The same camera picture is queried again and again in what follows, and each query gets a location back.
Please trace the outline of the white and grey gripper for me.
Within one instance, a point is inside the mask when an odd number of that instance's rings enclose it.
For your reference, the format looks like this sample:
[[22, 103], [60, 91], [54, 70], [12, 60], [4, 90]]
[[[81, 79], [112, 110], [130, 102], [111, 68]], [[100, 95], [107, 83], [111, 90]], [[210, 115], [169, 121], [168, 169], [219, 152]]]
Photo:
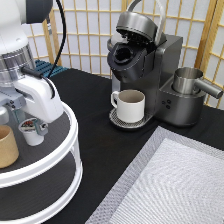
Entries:
[[24, 112], [40, 119], [35, 122], [36, 132], [40, 136], [48, 133], [47, 123], [52, 123], [63, 114], [62, 102], [53, 82], [30, 76], [8, 86], [0, 85], [0, 106], [14, 110], [13, 117], [18, 124], [25, 120]]

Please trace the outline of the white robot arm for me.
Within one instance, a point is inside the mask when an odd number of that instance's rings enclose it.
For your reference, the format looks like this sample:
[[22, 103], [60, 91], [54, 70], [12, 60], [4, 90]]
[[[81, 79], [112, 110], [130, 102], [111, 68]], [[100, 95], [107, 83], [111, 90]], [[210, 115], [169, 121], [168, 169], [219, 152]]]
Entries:
[[8, 106], [18, 123], [22, 112], [36, 118], [40, 136], [63, 114], [54, 84], [35, 70], [23, 24], [42, 23], [53, 0], [0, 0], [0, 106]]

